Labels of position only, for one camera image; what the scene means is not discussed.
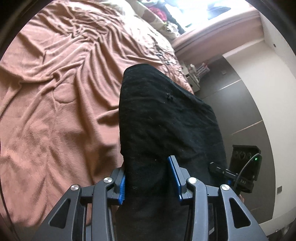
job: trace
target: floor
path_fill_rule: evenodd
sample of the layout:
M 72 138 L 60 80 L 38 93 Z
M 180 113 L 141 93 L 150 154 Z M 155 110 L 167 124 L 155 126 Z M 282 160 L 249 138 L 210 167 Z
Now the floor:
M 201 79 L 201 89 L 195 95 L 215 112 L 228 164 L 232 145 L 256 145 L 261 149 L 258 180 L 253 192 L 242 196 L 258 223 L 268 221 L 274 209 L 275 170 L 264 122 L 248 89 L 227 60 L 221 57 L 208 66 L 210 72 Z

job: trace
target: red cloth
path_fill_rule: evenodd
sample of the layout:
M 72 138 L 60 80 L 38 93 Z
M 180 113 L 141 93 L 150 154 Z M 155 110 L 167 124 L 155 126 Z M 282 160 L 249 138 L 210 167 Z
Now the red cloth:
M 158 17 L 160 17 L 160 19 L 162 20 L 162 21 L 167 21 L 168 19 L 167 19 L 167 16 L 166 16 L 166 14 L 165 14 L 165 12 L 164 11 L 162 11 L 162 10 L 160 10 L 159 8 L 157 8 L 157 7 L 149 7 L 149 9 L 153 12 L 153 13 L 155 13 Z

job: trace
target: gray cable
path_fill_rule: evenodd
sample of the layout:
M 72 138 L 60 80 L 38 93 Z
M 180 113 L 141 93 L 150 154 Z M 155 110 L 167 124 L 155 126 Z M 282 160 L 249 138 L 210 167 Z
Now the gray cable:
M 237 187 L 237 184 L 238 184 L 238 181 L 239 181 L 239 178 L 242 174 L 242 172 L 244 171 L 244 169 L 247 167 L 247 165 L 253 160 L 254 157 L 260 155 L 259 153 L 255 154 L 254 156 L 251 157 L 251 159 L 246 163 L 246 165 L 242 168 L 242 170 L 240 171 L 240 173 L 238 174 L 237 176 L 237 179 L 235 180 L 235 183 L 234 183 L 234 186 L 233 186 L 233 191 L 235 191 L 236 187 Z

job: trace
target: bed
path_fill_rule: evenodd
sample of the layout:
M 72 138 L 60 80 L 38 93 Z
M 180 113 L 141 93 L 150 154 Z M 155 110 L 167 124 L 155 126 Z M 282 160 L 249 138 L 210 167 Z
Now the bed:
M 1 59 L 0 177 L 21 240 L 72 184 L 93 185 L 121 166 L 126 68 L 151 64 L 192 92 L 169 41 L 125 6 L 123 14 L 93 0 L 55 0 Z M 0 212 L 7 221 L 2 204 Z

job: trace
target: wrinkled blanket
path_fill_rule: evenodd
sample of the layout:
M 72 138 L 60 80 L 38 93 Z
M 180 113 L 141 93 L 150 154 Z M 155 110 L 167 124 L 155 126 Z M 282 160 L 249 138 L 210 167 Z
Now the wrinkled blanket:
M 121 166 L 126 68 L 151 64 L 192 92 L 171 45 L 149 24 L 90 0 L 73 2 L 41 10 L 0 62 L 1 183 L 23 230 L 36 228 L 72 184 L 93 185 Z M 0 212 L 6 218 L 2 204 Z

